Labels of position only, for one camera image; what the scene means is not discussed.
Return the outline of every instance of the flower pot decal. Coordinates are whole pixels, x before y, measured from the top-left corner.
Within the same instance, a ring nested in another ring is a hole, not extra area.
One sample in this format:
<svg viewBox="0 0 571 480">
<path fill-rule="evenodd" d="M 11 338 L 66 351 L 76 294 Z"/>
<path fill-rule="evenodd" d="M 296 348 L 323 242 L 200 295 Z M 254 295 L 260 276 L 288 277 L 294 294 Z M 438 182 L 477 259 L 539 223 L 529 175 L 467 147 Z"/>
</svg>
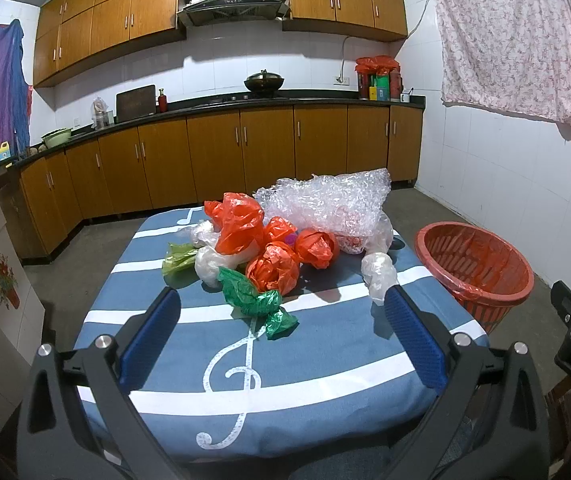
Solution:
<svg viewBox="0 0 571 480">
<path fill-rule="evenodd" d="M 19 295 L 15 290 L 17 280 L 12 272 L 12 267 L 8 265 L 8 256 L 0 251 L 0 304 L 5 303 L 9 310 L 10 305 L 15 309 L 19 308 Z"/>
</svg>

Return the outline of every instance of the basket rim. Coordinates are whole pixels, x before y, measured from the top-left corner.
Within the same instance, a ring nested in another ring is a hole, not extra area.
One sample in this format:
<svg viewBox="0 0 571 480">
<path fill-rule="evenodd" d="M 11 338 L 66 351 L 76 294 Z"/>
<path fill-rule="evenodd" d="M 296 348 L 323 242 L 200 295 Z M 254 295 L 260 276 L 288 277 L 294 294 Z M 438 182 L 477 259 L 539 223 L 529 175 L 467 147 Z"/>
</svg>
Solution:
<svg viewBox="0 0 571 480">
<path fill-rule="evenodd" d="M 525 268 L 527 269 L 528 280 L 525 287 L 520 292 L 515 292 L 514 294 L 494 294 L 493 292 L 486 292 L 485 290 L 479 287 L 475 287 L 480 291 L 480 294 L 477 298 L 474 299 L 470 298 L 469 301 L 473 302 L 478 301 L 480 304 L 483 304 L 484 306 L 492 307 L 492 306 L 517 306 L 518 304 L 523 303 L 527 299 L 527 297 L 530 295 L 530 293 L 534 288 L 534 272 L 532 270 L 532 267 L 530 266 L 530 263 L 528 263 L 523 254 L 521 254 L 521 251 L 519 251 L 516 247 L 514 247 L 514 245 L 512 245 L 504 238 L 501 238 L 498 234 L 493 233 L 492 231 L 488 231 L 487 229 L 484 229 L 482 227 L 478 227 L 473 224 L 467 224 L 464 222 L 434 222 L 432 224 L 428 224 L 425 227 L 421 228 L 417 232 L 417 235 L 415 236 L 414 247 L 417 252 L 417 256 L 419 257 L 419 260 L 421 260 L 421 262 L 427 267 L 427 270 L 429 270 L 430 273 L 432 273 L 432 275 L 445 288 L 449 289 L 450 286 L 454 285 L 457 288 L 465 289 L 469 286 L 474 286 L 474 285 L 470 285 L 470 283 L 464 282 L 464 280 L 460 280 L 456 276 L 450 274 L 450 272 L 445 270 L 442 266 L 440 266 L 437 263 L 434 257 L 432 257 L 432 255 L 427 250 L 427 246 L 425 245 L 425 234 L 427 234 L 427 232 L 430 231 L 431 229 L 441 226 L 461 226 L 466 228 L 472 228 L 476 231 L 480 231 L 482 233 L 491 235 L 492 237 L 495 237 L 497 240 L 507 245 L 512 251 L 514 251 L 515 254 L 518 256 L 518 258 L 521 260 L 521 262 L 525 265 Z"/>
</svg>

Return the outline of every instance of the gray floor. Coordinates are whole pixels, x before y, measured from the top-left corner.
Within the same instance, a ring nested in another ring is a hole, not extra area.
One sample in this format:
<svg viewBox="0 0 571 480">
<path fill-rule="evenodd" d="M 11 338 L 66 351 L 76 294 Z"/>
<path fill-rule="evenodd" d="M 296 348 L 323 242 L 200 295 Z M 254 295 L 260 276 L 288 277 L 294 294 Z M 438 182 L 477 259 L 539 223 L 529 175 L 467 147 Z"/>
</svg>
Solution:
<svg viewBox="0 0 571 480">
<path fill-rule="evenodd" d="M 411 244 L 417 231 L 429 223 L 462 221 L 415 189 L 393 190 L 384 209 L 395 229 Z M 87 226 L 53 263 L 26 267 L 37 295 L 53 310 L 51 328 L 56 331 L 59 350 L 72 348 L 101 286 L 143 221 Z M 553 362 L 564 335 L 565 327 L 550 304 L 550 289 L 537 278 L 530 298 L 505 316 L 490 340 L 496 348 L 525 341 L 536 362 L 543 391 L 547 392 L 564 375 Z"/>
</svg>

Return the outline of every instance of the striped tablecloth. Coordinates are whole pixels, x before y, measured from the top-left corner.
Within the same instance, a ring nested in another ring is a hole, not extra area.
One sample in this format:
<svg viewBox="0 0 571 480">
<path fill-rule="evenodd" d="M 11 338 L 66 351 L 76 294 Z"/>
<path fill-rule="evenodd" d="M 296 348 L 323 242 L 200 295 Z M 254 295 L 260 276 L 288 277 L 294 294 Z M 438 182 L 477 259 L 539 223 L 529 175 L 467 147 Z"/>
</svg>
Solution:
<svg viewBox="0 0 571 480">
<path fill-rule="evenodd" d="M 165 286 L 168 242 L 205 219 L 202 208 L 160 213 L 144 222 L 103 285 L 76 343 L 114 334 L 145 311 Z M 482 328 L 430 275 L 410 248 L 390 251 L 399 281 L 417 305 L 451 332 L 487 344 Z M 425 388 L 383 308 L 368 298 L 360 256 L 341 254 L 326 270 L 301 268 L 285 307 L 299 319 L 268 341 L 257 319 L 243 318 L 223 294 L 184 271 L 181 319 L 142 390 L 130 395 L 150 431 L 179 461 L 279 456 L 342 436 L 386 430 L 423 413 Z M 99 435 L 88 388 L 84 406 Z"/>
</svg>

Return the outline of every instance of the treble clef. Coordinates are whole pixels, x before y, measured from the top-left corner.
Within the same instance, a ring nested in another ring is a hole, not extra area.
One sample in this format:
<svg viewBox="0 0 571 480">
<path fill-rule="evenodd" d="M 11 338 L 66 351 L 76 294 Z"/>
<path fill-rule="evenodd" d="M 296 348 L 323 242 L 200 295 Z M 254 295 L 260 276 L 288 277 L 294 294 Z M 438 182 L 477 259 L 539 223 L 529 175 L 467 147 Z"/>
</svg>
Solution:
<svg viewBox="0 0 571 480">
<path fill-rule="evenodd" d="M 256 325 L 257 325 L 257 318 L 253 317 L 252 320 L 250 321 L 250 327 L 248 329 L 248 336 L 244 337 L 243 339 L 238 340 L 236 343 L 233 343 L 233 344 L 227 346 L 226 348 L 220 350 L 219 352 L 217 352 L 217 354 L 210 361 L 210 363 L 208 364 L 208 367 L 206 368 L 206 372 L 204 373 L 204 388 L 205 388 L 206 392 L 212 392 L 213 391 L 212 387 L 210 386 L 210 373 L 212 373 L 214 365 L 216 365 L 217 362 L 219 362 L 221 360 L 221 358 L 224 355 L 226 355 L 228 352 L 231 352 L 232 350 L 239 348 L 243 345 L 246 345 L 245 366 L 237 366 L 234 368 L 230 368 L 226 372 L 226 377 L 230 378 L 230 377 L 232 377 L 233 374 L 243 372 L 243 390 L 244 391 L 249 391 L 250 389 L 256 390 L 256 389 L 261 387 L 261 376 L 259 376 L 259 374 L 255 370 L 252 369 L 252 347 L 253 347 L 255 339 L 258 339 L 259 337 L 261 337 L 266 332 L 266 327 L 264 325 L 263 327 L 261 327 L 261 329 L 259 329 L 259 331 L 257 333 L 255 333 L 254 331 L 255 331 Z M 252 382 L 253 378 L 254 378 L 254 388 L 251 388 L 251 382 Z M 241 431 L 243 429 L 243 424 L 245 423 L 246 415 L 248 415 L 248 413 L 240 413 L 239 414 L 239 416 L 237 417 L 237 422 L 235 423 L 234 427 L 232 428 L 232 431 L 230 431 L 230 434 L 226 438 L 224 438 L 221 442 L 219 442 L 218 444 L 213 444 L 212 443 L 212 436 L 210 436 L 209 433 L 204 433 L 204 432 L 197 434 L 197 444 L 199 445 L 199 447 L 201 447 L 203 449 L 223 449 L 224 447 L 230 446 L 230 444 L 232 444 L 237 439 L 239 434 L 241 433 Z"/>
</svg>

